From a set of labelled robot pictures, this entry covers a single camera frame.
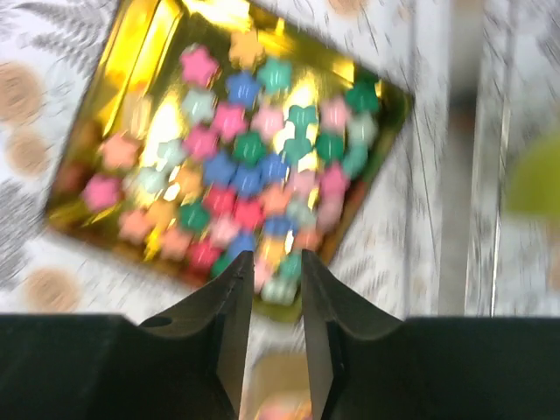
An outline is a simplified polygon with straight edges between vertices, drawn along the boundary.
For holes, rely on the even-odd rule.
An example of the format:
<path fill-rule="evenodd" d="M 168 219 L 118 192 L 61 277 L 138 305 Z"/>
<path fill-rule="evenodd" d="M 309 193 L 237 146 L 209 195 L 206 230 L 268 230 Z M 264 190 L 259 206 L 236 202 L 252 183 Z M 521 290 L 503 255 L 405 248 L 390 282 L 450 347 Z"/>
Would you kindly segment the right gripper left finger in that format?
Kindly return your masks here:
<path fill-rule="evenodd" d="M 254 258 L 140 325 L 115 314 L 4 315 L 4 419 L 235 419 Z"/>

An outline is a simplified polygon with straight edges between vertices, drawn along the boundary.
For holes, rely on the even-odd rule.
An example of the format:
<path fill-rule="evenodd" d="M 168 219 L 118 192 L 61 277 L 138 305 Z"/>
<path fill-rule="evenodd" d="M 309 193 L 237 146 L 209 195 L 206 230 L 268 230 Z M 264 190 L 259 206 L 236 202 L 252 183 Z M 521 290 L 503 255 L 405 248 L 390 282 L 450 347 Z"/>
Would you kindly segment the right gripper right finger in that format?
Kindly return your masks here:
<path fill-rule="evenodd" d="M 316 419 L 556 419 L 556 318 L 399 319 L 302 254 Z"/>

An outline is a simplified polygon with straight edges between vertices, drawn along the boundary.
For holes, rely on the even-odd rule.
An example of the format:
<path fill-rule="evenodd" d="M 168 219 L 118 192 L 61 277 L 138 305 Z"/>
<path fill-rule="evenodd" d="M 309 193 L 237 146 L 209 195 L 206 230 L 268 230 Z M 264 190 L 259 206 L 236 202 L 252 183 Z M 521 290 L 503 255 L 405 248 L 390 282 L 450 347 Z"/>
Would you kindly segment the dark tin with star candies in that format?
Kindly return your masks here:
<path fill-rule="evenodd" d="M 251 1 L 121 1 L 48 225 L 200 287 L 254 254 L 254 310 L 301 315 L 411 95 Z"/>

